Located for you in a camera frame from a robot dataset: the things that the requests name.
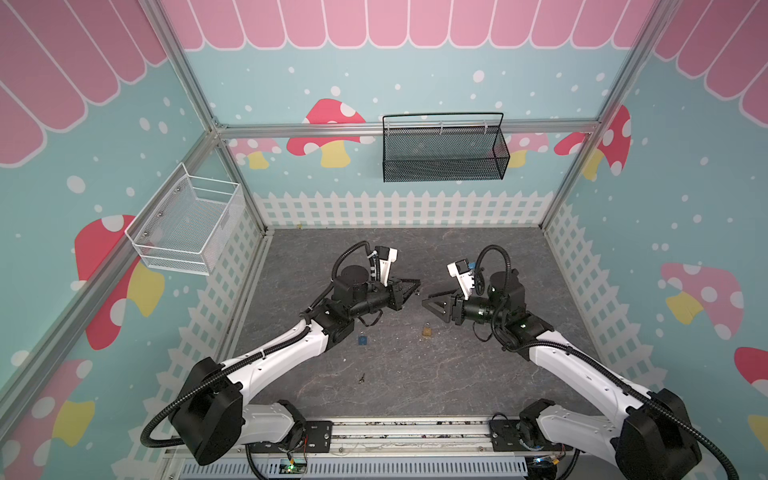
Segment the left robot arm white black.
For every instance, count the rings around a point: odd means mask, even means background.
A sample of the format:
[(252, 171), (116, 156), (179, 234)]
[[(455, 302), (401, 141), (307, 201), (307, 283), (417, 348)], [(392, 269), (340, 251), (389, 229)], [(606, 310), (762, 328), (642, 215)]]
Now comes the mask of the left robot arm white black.
[(236, 446), (296, 448), (306, 431), (305, 417), (287, 400), (257, 405), (254, 398), (298, 365), (341, 343), (358, 323), (373, 326), (385, 310), (401, 310), (420, 285), (417, 279), (372, 280), (365, 268), (348, 266), (286, 333), (223, 362), (200, 360), (168, 414), (180, 441), (201, 466)]

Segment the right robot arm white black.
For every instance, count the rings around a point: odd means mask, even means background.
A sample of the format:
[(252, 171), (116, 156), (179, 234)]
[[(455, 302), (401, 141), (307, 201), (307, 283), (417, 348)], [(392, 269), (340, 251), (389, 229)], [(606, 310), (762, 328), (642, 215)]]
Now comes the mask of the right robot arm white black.
[(475, 291), (473, 273), (456, 279), (456, 290), (429, 295), (423, 307), (446, 323), (490, 326), (503, 350), (549, 371), (599, 412), (579, 414), (536, 400), (518, 416), (524, 448), (567, 446), (616, 466), (627, 479), (682, 479), (701, 462), (683, 401), (626, 380), (574, 347), (527, 308), (517, 271), (494, 274), (484, 294)]

